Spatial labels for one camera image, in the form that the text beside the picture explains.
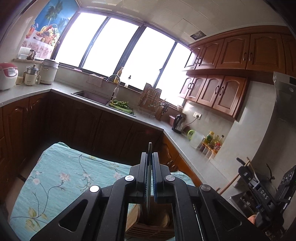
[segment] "countertop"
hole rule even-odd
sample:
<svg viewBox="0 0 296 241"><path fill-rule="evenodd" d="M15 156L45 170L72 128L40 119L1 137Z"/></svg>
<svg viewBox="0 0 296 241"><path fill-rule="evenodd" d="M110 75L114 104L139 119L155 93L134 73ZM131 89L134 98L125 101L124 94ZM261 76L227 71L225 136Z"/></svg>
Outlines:
<svg viewBox="0 0 296 241"><path fill-rule="evenodd" d="M112 114L116 114L118 116L122 116L132 121L163 131L163 133L166 135L166 137L168 137L168 139L175 146L175 148L178 150L178 152L184 158L184 160L188 163L191 169L195 172L195 174L199 177L202 183L209 184L214 189L216 189L217 187L220 187L222 189L227 185L227 179L211 164L209 159L206 158L205 155L202 154L199 150L192 148L189 145L189 140L186 136L173 132L171 126L168 123L158 121L155 119L155 117L149 117L147 115L141 114L137 110L134 110L136 115L136 117L134 117L123 112L117 111L115 109L111 109L107 106L95 103L93 101L72 95L71 93L81 91L81 89L78 89L76 87L65 85L60 82L53 82L51 85L16 85L11 89L0 92L0 103L1 106L4 106L16 100L49 91L61 94L76 101L80 101L82 103L94 106L98 109L110 112ZM228 197L238 193L240 193L240 190L231 186L223 194L223 197L228 199Z"/></svg>

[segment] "range hood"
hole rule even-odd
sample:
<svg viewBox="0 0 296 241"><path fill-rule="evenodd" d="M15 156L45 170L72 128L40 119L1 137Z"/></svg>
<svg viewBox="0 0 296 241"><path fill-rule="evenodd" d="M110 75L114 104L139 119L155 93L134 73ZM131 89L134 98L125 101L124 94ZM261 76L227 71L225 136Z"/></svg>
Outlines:
<svg viewBox="0 0 296 241"><path fill-rule="evenodd" d="M296 127L296 78L274 72L278 117Z"/></svg>

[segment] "ceiling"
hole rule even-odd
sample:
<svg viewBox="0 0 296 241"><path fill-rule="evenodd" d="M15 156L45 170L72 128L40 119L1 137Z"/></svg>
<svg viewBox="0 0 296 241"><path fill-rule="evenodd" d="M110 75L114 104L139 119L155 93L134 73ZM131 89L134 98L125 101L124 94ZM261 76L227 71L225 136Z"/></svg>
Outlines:
<svg viewBox="0 0 296 241"><path fill-rule="evenodd" d="M84 8L107 9L151 23L187 44L202 31L213 35L251 25L285 25L263 0L78 0Z"/></svg>

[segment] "faucet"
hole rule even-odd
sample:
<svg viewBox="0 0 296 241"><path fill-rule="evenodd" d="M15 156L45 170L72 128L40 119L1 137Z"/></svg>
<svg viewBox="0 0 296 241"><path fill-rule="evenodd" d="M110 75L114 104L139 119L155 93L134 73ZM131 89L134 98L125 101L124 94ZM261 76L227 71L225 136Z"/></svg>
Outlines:
<svg viewBox="0 0 296 241"><path fill-rule="evenodd" d="M116 88L115 88L115 89L114 89L114 91L113 91L113 94L112 94L112 96L111 96L111 99L110 99L110 100L113 100L113 98L116 98L116 96L117 96L117 93L118 93L118 90L119 90L119 89L118 89L118 86L119 86L119 84L120 84L120 76L119 76L119 75L117 75L117 74L110 75L106 81L108 82L108 81L109 81L109 79L110 79L112 76L117 76L119 80L118 80L118 83L117 83L117 86L116 86Z"/></svg>

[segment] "cabinet handle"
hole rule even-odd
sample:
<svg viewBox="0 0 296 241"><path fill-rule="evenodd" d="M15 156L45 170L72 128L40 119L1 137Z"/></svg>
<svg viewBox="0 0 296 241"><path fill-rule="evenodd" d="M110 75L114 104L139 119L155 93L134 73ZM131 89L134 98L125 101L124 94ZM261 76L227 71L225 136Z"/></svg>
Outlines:
<svg viewBox="0 0 296 241"><path fill-rule="evenodd" d="M221 90L224 90L224 86L222 86L222 88L220 89L219 95L223 94L223 91L221 92Z"/></svg>
<svg viewBox="0 0 296 241"><path fill-rule="evenodd" d="M218 88L218 90L219 90L219 86L217 86L216 89L215 89L215 95L218 93L218 92L217 92L217 88Z"/></svg>

